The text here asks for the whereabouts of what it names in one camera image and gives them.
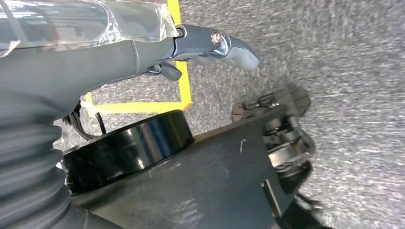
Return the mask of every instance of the black wheel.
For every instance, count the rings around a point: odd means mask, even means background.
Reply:
[[[72,195],[157,165],[194,141],[183,111],[171,111],[96,137],[64,153]]]

